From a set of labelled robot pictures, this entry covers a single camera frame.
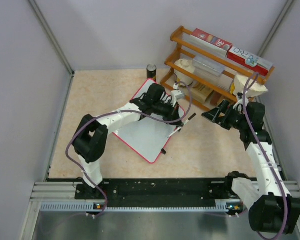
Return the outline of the white marker pen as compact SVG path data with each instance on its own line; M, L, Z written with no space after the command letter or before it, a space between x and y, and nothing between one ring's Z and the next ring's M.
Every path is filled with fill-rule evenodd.
M183 123L183 126L177 127L177 128L176 128L176 129L168 136L168 138L172 137L172 136L173 136L174 134L176 134L177 132L180 132L181 129L182 129L188 122L190 122L196 115L197 115L196 113L192 114L192 115L191 115L191 116Z

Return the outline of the pink framed whiteboard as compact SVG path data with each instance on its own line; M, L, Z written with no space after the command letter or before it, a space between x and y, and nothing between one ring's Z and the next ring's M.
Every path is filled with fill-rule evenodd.
M147 162L153 164L176 128L174 125L146 117L119 128L113 134Z

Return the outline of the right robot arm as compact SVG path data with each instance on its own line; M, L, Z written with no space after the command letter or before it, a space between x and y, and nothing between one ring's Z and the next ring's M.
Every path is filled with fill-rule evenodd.
M231 105L224 100L202 117L223 129L236 129L252 161L258 182L231 172L223 185L229 198L238 196L248 210L250 227L257 233L292 234L300 217L300 199L285 186L274 159L272 139L264 127L265 106L258 102Z

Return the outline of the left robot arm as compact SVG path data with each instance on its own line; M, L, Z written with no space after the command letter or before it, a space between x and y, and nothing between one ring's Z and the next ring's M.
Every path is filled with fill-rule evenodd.
M118 110L96 117L87 114L82 118L70 145L79 156L88 195L96 199L103 194L100 158L105 152L108 135L152 115L160 116L162 123L181 127L183 118L179 114L178 100L184 97L185 93L177 85L167 94L162 85L152 83L146 92Z

